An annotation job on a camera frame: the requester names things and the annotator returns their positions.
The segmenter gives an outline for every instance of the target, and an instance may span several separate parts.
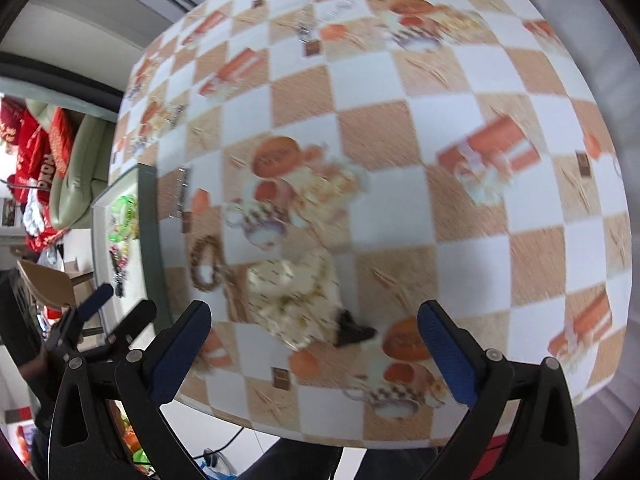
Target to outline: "bracelet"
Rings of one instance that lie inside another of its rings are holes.
[[[213,269],[211,271],[210,282],[203,282],[200,279],[200,275],[197,267],[202,261],[204,251],[209,248],[213,257]],[[189,259],[189,270],[191,273],[191,281],[193,286],[202,292],[211,292],[222,282],[222,248],[220,247],[219,240],[212,235],[207,235],[196,241],[191,249]]]

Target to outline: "blue gripper pad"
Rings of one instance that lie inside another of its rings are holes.
[[[418,311],[418,331],[453,398],[471,409],[478,400],[474,367],[427,303]]]
[[[211,330],[209,305],[202,301],[197,303],[199,305],[180,332],[174,336],[170,345],[162,354],[162,358],[151,372],[149,399],[155,406],[161,406],[174,400],[175,394],[187,375],[193,360],[198,355],[205,339],[209,336]]]
[[[95,289],[95,292],[90,295],[84,302],[76,309],[76,316],[82,323],[89,321],[92,316],[98,312],[102,306],[107,303],[113,296],[113,287],[109,283],[103,283],[101,286]]]

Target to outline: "red cushion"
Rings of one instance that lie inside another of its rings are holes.
[[[49,144],[55,161],[56,171],[62,178],[71,159],[71,148],[74,145],[74,132],[69,123],[66,112],[62,108],[56,108],[51,120],[49,131]]]
[[[18,144],[25,110],[23,105],[7,97],[0,101],[0,137],[14,146]]]

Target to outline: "checkered tablecloth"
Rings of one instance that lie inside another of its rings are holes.
[[[432,298],[484,348],[558,357],[575,403],[616,370],[631,290],[620,168],[528,0],[209,0],[133,69],[111,181],[136,162],[158,169],[172,309],[212,311],[208,358],[177,397],[198,410],[322,444],[441,444],[465,409],[433,360],[386,346]],[[233,301],[191,280],[207,235]],[[342,303],[380,336],[292,360],[253,322],[246,270],[320,245]]]

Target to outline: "jeans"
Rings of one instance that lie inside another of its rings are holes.
[[[342,456],[341,447],[281,438],[238,480],[328,480]],[[354,480],[420,480],[436,450],[368,450]]]

